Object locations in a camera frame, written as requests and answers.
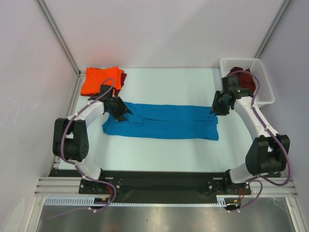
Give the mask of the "blue t shirt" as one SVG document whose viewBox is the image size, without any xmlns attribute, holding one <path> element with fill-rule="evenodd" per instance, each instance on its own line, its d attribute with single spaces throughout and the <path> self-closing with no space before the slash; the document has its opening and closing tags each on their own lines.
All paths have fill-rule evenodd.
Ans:
<svg viewBox="0 0 309 232">
<path fill-rule="evenodd" d="M 107 135 L 153 139 L 218 141 L 218 118 L 211 108 L 192 105 L 155 105 L 126 102 L 131 114 L 117 122 L 109 116 L 102 125 Z"/>
</svg>

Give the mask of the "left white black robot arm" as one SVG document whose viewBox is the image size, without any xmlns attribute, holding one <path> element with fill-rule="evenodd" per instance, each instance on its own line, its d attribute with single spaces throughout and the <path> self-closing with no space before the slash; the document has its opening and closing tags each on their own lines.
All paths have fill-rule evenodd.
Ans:
<svg viewBox="0 0 309 232">
<path fill-rule="evenodd" d="M 106 189 L 106 181 L 100 178 L 101 168 L 88 155 L 90 147 L 87 128 L 104 113 L 116 122 L 126 121 L 125 114 L 133 114 L 120 97 L 90 97 L 79 112 L 67 118 L 58 118 L 54 125 L 53 154 L 73 165 L 83 178 L 90 180 L 89 187 L 95 193 Z"/>
</svg>

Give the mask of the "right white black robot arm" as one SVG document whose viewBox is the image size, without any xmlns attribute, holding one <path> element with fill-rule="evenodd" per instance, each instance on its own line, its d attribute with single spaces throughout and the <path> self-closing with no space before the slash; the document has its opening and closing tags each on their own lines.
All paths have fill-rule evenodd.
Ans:
<svg viewBox="0 0 309 232">
<path fill-rule="evenodd" d="M 290 139 L 280 135 L 266 120 L 258 106 L 255 96 L 247 88 L 216 91 L 211 113 L 226 116 L 234 110 L 244 122 L 252 139 L 245 162 L 227 170 L 222 180 L 222 190 L 234 194 L 240 186 L 259 178 L 281 187 L 291 180 L 291 162 L 288 157 Z"/>
</svg>

